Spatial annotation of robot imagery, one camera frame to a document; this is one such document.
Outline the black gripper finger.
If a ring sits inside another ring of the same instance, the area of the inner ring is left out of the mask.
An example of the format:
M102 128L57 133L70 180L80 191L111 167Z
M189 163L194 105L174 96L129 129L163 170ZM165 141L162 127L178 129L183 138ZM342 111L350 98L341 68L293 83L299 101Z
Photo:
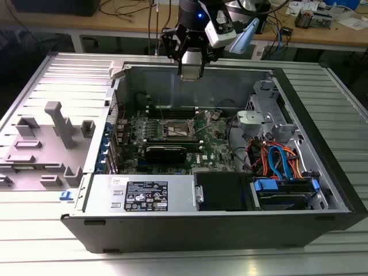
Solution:
M207 39L199 38L199 49L201 53L201 65L199 70L199 77L203 77L205 65L210 62L215 62L217 57L217 49L210 46Z
M161 41L164 46L166 56L178 63L178 72L182 73L182 58L185 54L185 27L178 24L175 28L163 29Z

